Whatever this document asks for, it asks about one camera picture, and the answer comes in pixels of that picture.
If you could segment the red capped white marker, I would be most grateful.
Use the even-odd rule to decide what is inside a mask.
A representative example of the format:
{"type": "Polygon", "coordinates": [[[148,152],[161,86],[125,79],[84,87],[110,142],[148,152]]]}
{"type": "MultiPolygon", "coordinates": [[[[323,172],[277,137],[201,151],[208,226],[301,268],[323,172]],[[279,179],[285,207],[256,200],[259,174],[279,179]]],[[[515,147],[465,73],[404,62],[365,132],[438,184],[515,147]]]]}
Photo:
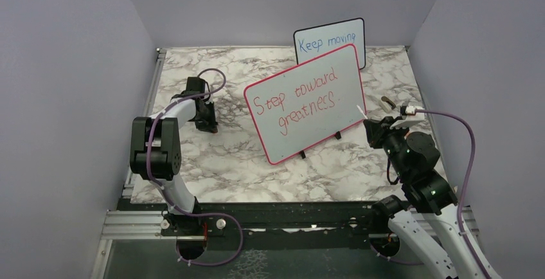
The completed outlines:
{"type": "Polygon", "coordinates": [[[363,109],[359,105],[357,105],[357,108],[358,108],[358,111],[362,114],[363,119],[367,120],[368,117],[367,117],[366,113],[363,111],[363,109]]]}

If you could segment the red framed whiteboard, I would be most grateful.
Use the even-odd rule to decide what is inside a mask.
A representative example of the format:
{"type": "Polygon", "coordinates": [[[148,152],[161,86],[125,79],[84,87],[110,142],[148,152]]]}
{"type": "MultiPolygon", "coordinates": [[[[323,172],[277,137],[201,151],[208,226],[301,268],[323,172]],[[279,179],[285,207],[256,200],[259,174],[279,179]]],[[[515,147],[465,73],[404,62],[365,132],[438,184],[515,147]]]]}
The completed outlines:
{"type": "Polygon", "coordinates": [[[271,165],[361,123],[357,105],[367,115],[352,44],[249,84],[243,96],[271,165]]]}

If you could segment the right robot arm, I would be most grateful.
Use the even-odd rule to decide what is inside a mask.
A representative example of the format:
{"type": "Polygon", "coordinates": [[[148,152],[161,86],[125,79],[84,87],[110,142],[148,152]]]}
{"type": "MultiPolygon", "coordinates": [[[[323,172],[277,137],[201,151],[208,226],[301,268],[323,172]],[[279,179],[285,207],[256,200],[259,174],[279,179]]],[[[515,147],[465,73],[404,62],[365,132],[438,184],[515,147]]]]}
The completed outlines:
{"type": "Polygon", "coordinates": [[[371,225],[390,230],[435,278],[499,278],[461,214],[460,198],[434,169],[440,152],[431,135],[411,132],[406,118],[364,120],[368,143],[388,158],[410,206],[430,225],[430,236],[395,195],[373,205],[371,225]]]}

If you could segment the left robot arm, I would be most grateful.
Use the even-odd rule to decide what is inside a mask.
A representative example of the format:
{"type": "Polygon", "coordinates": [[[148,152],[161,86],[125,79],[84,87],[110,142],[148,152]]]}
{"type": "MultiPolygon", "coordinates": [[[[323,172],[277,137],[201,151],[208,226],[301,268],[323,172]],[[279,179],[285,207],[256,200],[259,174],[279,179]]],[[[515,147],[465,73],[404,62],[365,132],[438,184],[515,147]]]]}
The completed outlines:
{"type": "Polygon", "coordinates": [[[133,119],[129,165],[133,173],[157,186],[167,204],[169,225],[191,235],[202,226],[199,203],[176,177],[182,163],[179,130],[186,123],[201,132],[218,131],[209,84],[199,76],[188,78],[186,89],[165,111],[133,119]]]}

